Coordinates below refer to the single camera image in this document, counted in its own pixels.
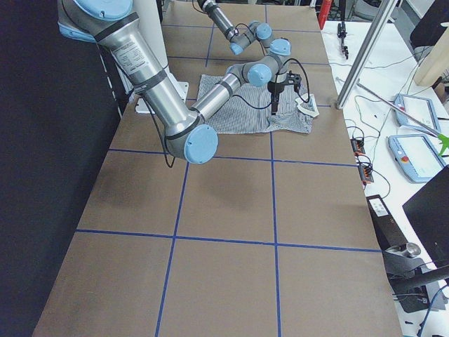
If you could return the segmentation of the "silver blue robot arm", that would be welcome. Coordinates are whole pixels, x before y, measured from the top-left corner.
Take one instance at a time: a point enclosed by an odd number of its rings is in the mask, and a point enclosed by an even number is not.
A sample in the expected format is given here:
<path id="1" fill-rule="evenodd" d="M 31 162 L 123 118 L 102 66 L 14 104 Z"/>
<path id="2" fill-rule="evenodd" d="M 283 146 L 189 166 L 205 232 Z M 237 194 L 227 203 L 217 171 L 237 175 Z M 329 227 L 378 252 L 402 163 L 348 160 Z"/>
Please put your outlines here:
<path id="1" fill-rule="evenodd" d="M 276 76 L 285 77 L 291 52 L 290 42 L 275 38 L 267 23 L 252 21 L 247 31 L 239 34 L 214 1 L 199 1 L 198 5 L 230 42 L 234 54 L 242 53 L 254 41 L 259 41 L 267 54 L 258 61 L 231 66 L 207 94 L 187 107 L 166 69 L 168 61 L 155 3 L 144 6 L 142 1 L 58 2 L 61 35 L 108 49 L 134 91 L 163 123 L 163 149 L 192 164 L 206 163 L 217 150 L 217 132 L 207 125 L 207 120 L 242 85 L 261 87 L 275 82 Z"/>
<path id="2" fill-rule="evenodd" d="M 265 22 L 251 21 L 248 24 L 233 25 L 224 11 L 215 1 L 197 1 L 200 11 L 206 14 L 229 42 L 229 49 L 234 55 L 240 55 L 253 42 L 258 41 L 264 50 L 274 40 L 272 28 Z"/>

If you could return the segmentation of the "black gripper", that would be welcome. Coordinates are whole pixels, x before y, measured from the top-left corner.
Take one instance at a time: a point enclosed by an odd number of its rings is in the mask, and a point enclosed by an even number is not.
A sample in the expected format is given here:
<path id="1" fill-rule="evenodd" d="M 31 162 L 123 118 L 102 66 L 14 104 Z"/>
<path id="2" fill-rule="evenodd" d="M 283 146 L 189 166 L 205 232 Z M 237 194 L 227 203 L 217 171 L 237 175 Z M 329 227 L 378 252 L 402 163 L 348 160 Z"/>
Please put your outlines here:
<path id="1" fill-rule="evenodd" d="M 279 108 L 280 94 L 284 90 L 284 84 L 282 82 L 269 81 L 267 84 L 267 90 L 271 95 L 271 115 L 276 115 Z"/>

